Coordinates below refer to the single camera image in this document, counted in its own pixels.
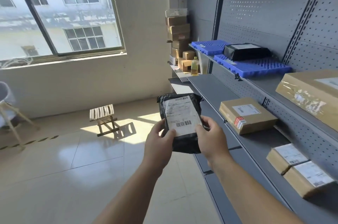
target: person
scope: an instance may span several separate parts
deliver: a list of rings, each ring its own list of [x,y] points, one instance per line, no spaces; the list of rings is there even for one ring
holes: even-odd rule
[[[201,119],[210,130],[206,131],[201,125],[196,126],[199,148],[242,223],[303,224],[295,213],[282,205],[234,161],[222,128],[209,117],[201,116]],[[176,132],[169,130],[164,137],[160,137],[159,132],[164,124],[163,119],[153,126],[146,139],[139,168],[93,224],[143,223],[156,181],[172,154]]]

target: bottle of yellow liquid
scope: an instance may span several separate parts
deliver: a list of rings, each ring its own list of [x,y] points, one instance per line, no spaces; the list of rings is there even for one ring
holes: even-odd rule
[[[197,57],[194,57],[194,60],[191,63],[191,75],[192,76],[198,75],[198,65],[199,65],[198,59]]]

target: tile floor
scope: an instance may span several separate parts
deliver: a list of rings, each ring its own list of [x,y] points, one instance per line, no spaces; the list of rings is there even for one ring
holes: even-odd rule
[[[0,150],[1,223],[91,223],[142,161],[144,141],[160,120],[156,100],[116,105],[121,132],[97,137],[89,111],[18,128],[26,146]],[[15,145],[0,134],[0,148]],[[193,155],[173,153],[156,183],[144,223],[221,223]]]

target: forearm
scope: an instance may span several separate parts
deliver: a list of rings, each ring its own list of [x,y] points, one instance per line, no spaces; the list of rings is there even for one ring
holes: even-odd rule
[[[161,173],[141,164],[93,224],[143,223]]]
[[[211,165],[243,224],[303,223],[231,156],[219,157]]]

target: stool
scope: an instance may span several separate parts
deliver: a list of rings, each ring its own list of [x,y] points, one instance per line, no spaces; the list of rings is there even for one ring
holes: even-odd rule
[[[113,118],[113,115],[114,115],[114,108],[112,104],[103,106],[103,107],[94,108],[89,111],[90,121],[97,121],[97,125],[99,126],[100,133],[97,134],[98,137],[120,130],[119,127],[115,127],[114,121],[116,121],[117,118]],[[112,123],[113,128],[109,127],[107,123]],[[109,129],[109,131],[102,132],[101,125],[105,125]]]

